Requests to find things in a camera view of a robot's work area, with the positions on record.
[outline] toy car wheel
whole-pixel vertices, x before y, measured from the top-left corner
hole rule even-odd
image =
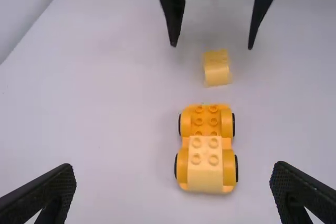
[[[237,155],[235,155],[235,161],[236,161],[236,182],[238,182],[238,158],[237,158]]]
[[[178,121],[178,122],[179,122],[179,123],[178,123],[178,124],[179,124],[179,125],[178,125],[178,126],[179,126],[179,127],[178,127],[178,133],[179,133],[179,135],[181,135],[181,114],[179,115],[178,120],[179,120],[179,121]]]
[[[174,166],[175,178],[177,179],[177,175],[176,175],[176,167],[177,167],[177,155],[175,156],[175,166]]]
[[[235,136],[235,134],[236,134],[235,113],[232,113],[232,131],[233,131],[233,136]]]

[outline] yellow duplo block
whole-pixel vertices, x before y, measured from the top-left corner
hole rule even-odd
[[[222,193],[223,148],[221,136],[191,136],[188,149],[188,190]]]
[[[192,135],[234,137],[234,116],[225,104],[188,106],[181,114],[180,125],[183,142]]]
[[[205,84],[207,86],[226,85],[232,82],[226,49],[208,51],[204,53],[203,57]]]

